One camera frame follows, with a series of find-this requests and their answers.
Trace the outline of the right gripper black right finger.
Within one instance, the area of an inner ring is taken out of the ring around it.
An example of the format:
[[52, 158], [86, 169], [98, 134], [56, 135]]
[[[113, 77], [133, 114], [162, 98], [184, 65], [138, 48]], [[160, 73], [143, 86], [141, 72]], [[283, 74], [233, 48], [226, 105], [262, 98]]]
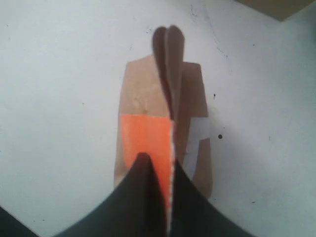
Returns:
[[252, 237], [219, 212], [193, 185], [178, 161], [173, 183], [171, 237]]

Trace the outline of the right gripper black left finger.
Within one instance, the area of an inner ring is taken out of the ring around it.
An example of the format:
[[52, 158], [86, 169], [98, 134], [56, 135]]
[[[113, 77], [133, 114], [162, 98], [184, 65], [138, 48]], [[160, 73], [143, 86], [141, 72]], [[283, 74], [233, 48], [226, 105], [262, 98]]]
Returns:
[[111, 195], [86, 217], [59, 233], [59, 236], [167, 236], [164, 200], [150, 156], [139, 153]]

